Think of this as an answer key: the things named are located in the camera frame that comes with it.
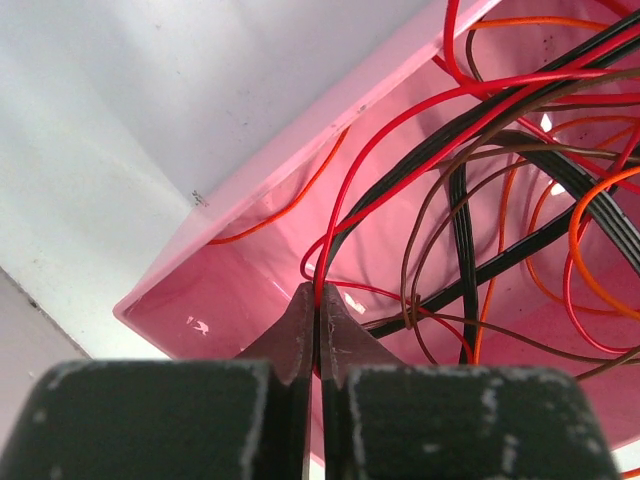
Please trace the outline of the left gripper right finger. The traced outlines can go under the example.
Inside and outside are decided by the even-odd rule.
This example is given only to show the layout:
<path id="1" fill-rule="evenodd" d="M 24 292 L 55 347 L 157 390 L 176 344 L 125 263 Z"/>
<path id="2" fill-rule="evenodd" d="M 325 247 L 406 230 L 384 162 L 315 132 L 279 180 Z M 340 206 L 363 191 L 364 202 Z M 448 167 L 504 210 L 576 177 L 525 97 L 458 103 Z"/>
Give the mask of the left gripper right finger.
<path id="1" fill-rule="evenodd" d="M 408 366 L 326 286 L 319 307 L 329 479 L 615 479 L 577 382 L 544 367 Z"/>

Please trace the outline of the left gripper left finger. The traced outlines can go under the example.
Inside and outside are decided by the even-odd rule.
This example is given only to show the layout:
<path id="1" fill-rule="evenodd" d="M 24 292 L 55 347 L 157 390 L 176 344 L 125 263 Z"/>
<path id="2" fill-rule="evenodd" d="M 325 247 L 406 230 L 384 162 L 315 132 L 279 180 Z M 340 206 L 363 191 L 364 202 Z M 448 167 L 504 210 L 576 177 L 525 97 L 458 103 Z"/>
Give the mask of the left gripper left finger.
<path id="1" fill-rule="evenodd" d="M 5 479 L 305 479 L 315 312 L 310 283 L 237 357 L 70 361 L 28 397 Z"/>

